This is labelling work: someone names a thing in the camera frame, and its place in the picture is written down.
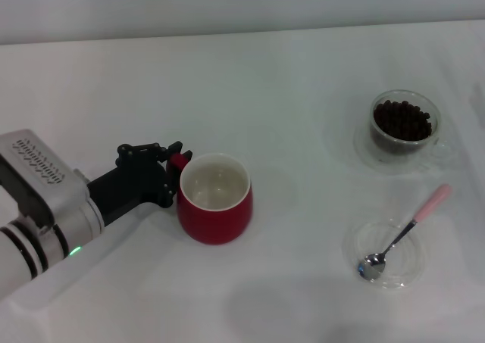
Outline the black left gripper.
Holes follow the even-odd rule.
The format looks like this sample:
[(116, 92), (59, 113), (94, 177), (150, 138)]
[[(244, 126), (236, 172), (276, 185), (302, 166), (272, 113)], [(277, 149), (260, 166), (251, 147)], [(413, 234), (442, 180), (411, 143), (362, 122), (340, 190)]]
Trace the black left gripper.
[(183, 153), (182, 148), (180, 141), (168, 147), (120, 145), (116, 167), (88, 183), (104, 224), (110, 225), (144, 203), (169, 208), (179, 187), (179, 170), (173, 164), (188, 164), (192, 159), (192, 152)]

